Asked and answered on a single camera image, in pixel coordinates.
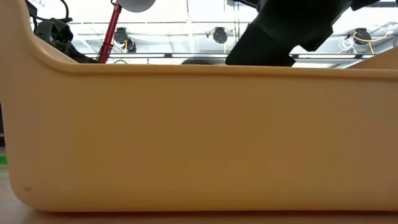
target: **black object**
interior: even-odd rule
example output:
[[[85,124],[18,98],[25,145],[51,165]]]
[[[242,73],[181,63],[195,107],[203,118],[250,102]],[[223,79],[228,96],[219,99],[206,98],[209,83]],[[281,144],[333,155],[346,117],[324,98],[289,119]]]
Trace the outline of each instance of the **black object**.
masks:
[[[128,63],[125,60],[119,59],[119,60],[115,61],[114,64],[128,64]]]
[[[126,41],[128,38],[126,34],[126,28],[124,27],[118,27],[116,28],[116,32],[114,33],[114,41],[116,41],[119,44],[123,44],[124,41]]]
[[[213,33],[213,39],[219,44],[225,44],[228,36],[226,35],[224,27],[216,27]]]
[[[78,63],[99,63],[77,51],[71,42],[73,34],[69,26],[58,19],[51,18],[38,24],[35,35]]]
[[[257,5],[259,3],[259,0],[227,0],[227,5],[232,6],[234,1],[240,2],[253,8],[257,8]]]
[[[362,41],[362,40],[372,40],[372,37],[366,31],[366,28],[357,28],[357,29],[355,29],[355,31],[356,31],[355,37],[361,39],[361,40],[358,40],[357,38],[354,37],[355,44],[365,45],[365,44],[368,44],[369,42],[365,42],[365,41]]]
[[[99,63],[98,61],[89,58],[77,51],[77,49],[73,46],[73,34],[69,28],[67,22],[72,21],[72,18],[69,18],[69,8],[64,0],[61,2],[64,3],[66,9],[66,18],[64,19],[43,19],[37,16],[37,8],[31,4],[29,1],[25,0],[29,15],[33,18],[33,22],[35,25],[34,34],[55,47],[65,55],[74,59],[78,63]]]
[[[137,52],[137,46],[135,41],[128,37],[127,40],[124,41],[124,48],[127,50],[128,53],[136,53]]]
[[[291,66],[290,51],[314,51],[341,14],[379,0],[259,0],[259,14],[226,59],[227,65]]]
[[[397,4],[398,4],[398,0],[396,1],[396,2],[376,2],[376,3],[373,3],[373,4],[371,4],[370,6],[368,6],[368,7],[397,7]]]
[[[116,32],[114,33],[113,39],[118,44],[123,44],[123,48],[127,50],[128,53],[136,53],[137,46],[135,41],[130,38],[126,33],[126,28],[118,27],[116,28]]]
[[[182,65],[214,65],[215,63],[206,58],[189,58],[181,63]]]

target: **white lamp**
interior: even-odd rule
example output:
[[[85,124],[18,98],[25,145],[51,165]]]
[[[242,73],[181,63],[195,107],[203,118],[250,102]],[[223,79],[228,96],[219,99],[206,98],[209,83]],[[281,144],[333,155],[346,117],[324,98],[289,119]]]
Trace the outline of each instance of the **white lamp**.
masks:
[[[123,9],[130,12],[144,12],[155,3],[156,0],[118,0]]]

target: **white ceiling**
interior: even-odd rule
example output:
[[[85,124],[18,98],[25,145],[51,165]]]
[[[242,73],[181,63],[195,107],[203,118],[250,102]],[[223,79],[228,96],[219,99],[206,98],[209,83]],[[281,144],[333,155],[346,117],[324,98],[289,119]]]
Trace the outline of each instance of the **white ceiling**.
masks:
[[[65,8],[57,0],[30,0],[39,10],[41,17],[65,17]],[[113,6],[110,0],[66,0],[70,8],[70,24],[75,35],[73,44],[83,53],[96,53],[102,44],[103,36],[108,27]],[[129,35],[137,42],[140,53],[148,52],[180,52],[180,53],[228,53],[235,44],[234,33],[242,34],[248,24],[257,16],[255,9],[242,4],[234,8],[226,4],[226,0],[157,0],[146,12],[135,14],[123,11],[118,27],[126,27]],[[317,53],[336,54],[340,51],[338,42],[350,30],[366,27],[369,31],[378,29],[388,22],[398,22],[398,7],[376,8],[367,7],[353,12],[348,9],[334,24],[334,34],[318,50]],[[227,44],[216,44],[212,38],[206,38],[215,27],[225,27],[229,38]],[[391,28],[398,34],[398,26]],[[373,33],[375,37],[385,34],[380,30]],[[394,36],[380,40],[382,44]],[[354,46],[360,53],[368,53],[367,45]],[[301,47],[293,50],[293,54],[306,53]]]

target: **ceiling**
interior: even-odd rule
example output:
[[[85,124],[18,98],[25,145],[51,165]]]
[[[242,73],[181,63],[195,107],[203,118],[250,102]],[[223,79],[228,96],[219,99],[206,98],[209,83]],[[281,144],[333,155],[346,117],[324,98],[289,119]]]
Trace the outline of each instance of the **ceiling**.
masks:
[[[40,17],[65,17],[65,8],[60,1],[30,0],[37,6]],[[66,0],[73,22],[70,27],[75,37],[74,46],[84,54],[96,55],[101,47],[113,6],[109,0]],[[135,14],[123,11],[118,27],[127,28],[127,33],[137,44],[137,54],[180,53],[187,56],[227,54],[243,34],[249,22],[257,16],[255,9],[236,3],[229,6],[226,0],[157,0],[146,12]],[[344,50],[341,42],[348,32],[365,27],[374,39],[374,53],[378,54],[397,44],[398,7],[367,7],[353,12],[348,9],[334,24],[333,35],[312,54],[372,54],[369,45],[353,45]],[[215,27],[225,27],[228,40],[225,45],[211,38]],[[123,51],[115,47],[113,54]],[[301,47],[292,54],[308,54]],[[342,64],[325,58],[300,61],[298,67],[339,67]],[[180,63],[181,58],[125,58],[128,63]]]

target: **white cable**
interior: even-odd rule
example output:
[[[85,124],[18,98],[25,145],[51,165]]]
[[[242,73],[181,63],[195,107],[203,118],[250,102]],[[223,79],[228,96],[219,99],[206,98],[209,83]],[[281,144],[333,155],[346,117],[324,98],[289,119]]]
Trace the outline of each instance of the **white cable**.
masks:
[[[355,36],[355,35],[357,34],[357,32],[355,32],[355,33],[353,34],[353,37],[354,37],[355,39],[357,39],[357,40],[362,41],[362,42],[371,43],[371,42],[376,42],[376,41],[385,39],[389,34],[394,33],[394,31],[390,31],[391,26],[388,26],[387,30],[385,30],[385,29],[384,29],[383,27],[381,27],[381,26],[378,26],[378,27],[380,27],[384,32],[386,32],[386,34],[384,35],[384,37],[380,37],[380,38],[378,38],[378,39],[376,39],[376,40],[363,40],[363,39],[360,39],[360,38],[358,38],[358,37]]]
[[[356,50],[354,49],[354,44],[355,44],[355,42],[351,38],[346,39],[344,37],[344,38],[340,39],[339,42],[338,42],[338,46],[340,47],[341,50],[337,54],[340,54],[343,51],[347,51],[347,50],[349,50],[351,48],[356,52]]]
[[[388,26],[388,27],[387,27],[387,28],[388,28],[388,30],[386,30],[384,27],[382,27],[382,26],[379,26],[379,25],[369,25],[369,26],[375,26],[375,27],[378,27],[378,28],[382,29],[384,32],[386,32],[386,33],[388,33],[388,34],[392,34],[392,33],[394,33],[394,31],[391,31],[391,30],[389,30],[389,29],[391,29],[391,27],[390,27],[390,26]]]

